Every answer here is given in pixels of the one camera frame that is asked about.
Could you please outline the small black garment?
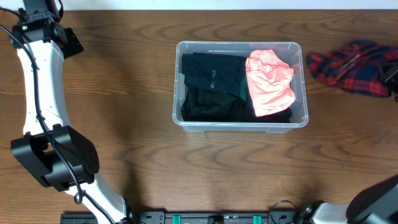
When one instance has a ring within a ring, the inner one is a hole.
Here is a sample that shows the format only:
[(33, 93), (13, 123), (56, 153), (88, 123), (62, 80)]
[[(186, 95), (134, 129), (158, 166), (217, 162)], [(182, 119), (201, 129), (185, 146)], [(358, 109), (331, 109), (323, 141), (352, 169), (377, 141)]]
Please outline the small black garment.
[(241, 56), (197, 52), (182, 55), (184, 84), (190, 88), (239, 96), (245, 69), (246, 58)]

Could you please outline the dark green garment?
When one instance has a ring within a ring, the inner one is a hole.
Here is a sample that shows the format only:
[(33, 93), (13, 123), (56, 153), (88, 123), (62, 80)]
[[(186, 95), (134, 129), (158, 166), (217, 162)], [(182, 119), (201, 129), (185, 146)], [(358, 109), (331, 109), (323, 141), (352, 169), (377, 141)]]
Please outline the dark green garment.
[(247, 96), (248, 96), (248, 83), (247, 83), (246, 77), (244, 77), (241, 81), (240, 98), (243, 101), (246, 101)]

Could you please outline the pink garment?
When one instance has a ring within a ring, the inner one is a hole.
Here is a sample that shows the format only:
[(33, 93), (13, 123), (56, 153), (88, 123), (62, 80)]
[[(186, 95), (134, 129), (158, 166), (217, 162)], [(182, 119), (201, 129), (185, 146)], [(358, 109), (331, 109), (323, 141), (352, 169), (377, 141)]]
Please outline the pink garment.
[(273, 50), (254, 50), (246, 59), (246, 80), (257, 117), (286, 110), (296, 100), (290, 87), (294, 70)]

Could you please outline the large black garment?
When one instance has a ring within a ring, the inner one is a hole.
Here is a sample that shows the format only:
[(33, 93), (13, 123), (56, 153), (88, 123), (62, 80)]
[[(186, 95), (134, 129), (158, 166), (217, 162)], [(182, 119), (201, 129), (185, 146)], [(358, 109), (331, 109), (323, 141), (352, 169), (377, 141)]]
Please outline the large black garment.
[(248, 104), (225, 92), (189, 88), (181, 107), (184, 121), (245, 122), (251, 115)]

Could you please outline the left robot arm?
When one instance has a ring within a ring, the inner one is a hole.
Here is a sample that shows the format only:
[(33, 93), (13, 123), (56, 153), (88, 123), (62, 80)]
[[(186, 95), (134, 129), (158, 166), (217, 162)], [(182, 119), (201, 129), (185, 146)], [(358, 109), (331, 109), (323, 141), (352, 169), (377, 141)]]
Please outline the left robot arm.
[(95, 223), (132, 223), (125, 199), (99, 172), (94, 144), (73, 129), (63, 90), (63, 63), (83, 51), (60, 21), (60, 1), (25, 0), (9, 31), (21, 61), (26, 96), (23, 135), (11, 142), (13, 156), (43, 187), (71, 195)]

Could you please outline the red plaid flannel shirt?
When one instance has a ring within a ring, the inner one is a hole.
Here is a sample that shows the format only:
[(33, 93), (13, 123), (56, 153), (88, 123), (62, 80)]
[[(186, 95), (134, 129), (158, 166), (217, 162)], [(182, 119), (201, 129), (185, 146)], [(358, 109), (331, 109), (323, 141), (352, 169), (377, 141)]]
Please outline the red plaid flannel shirt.
[(388, 98), (392, 88), (381, 79), (381, 67), (397, 62), (397, 47), (371, 40), (354, 40), (345, 48), (321, 54), (311, 52), (306, 64), (318, 82), (377, 98)]

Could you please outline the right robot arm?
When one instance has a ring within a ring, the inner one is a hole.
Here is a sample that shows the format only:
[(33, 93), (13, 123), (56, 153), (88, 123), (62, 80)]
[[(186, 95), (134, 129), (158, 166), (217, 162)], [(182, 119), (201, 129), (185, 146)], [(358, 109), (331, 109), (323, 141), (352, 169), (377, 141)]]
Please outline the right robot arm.
[[(374, 97), (397, 92), (397, 62), (310, 62), (321, 83)], [(277, 223), (397, 223), (397, 176), (361, 191), (348, 205), (317, 201), (307, 208), (280, 215)]]

